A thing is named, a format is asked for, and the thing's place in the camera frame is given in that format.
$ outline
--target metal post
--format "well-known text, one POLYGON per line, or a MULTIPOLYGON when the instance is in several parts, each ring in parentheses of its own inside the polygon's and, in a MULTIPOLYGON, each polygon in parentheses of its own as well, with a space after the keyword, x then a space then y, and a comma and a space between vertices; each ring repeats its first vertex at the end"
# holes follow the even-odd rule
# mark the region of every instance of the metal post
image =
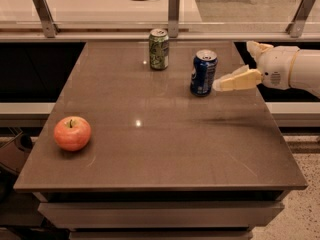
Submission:
POLYGON ((288 25, 286 32, 296 38, 302 35, 304 25, 316 0, 301 0, 298 10, 288 25))
POLYGON ((179 34, 180 0, 169 0, 168 35, 177 37, 179 34))
POLYGON ((55 37, 59 32, 57 26, 53 23, 53 19, 46 0, 33 0, 34 6, 38 12, 43 33, 46 37, 55 37))

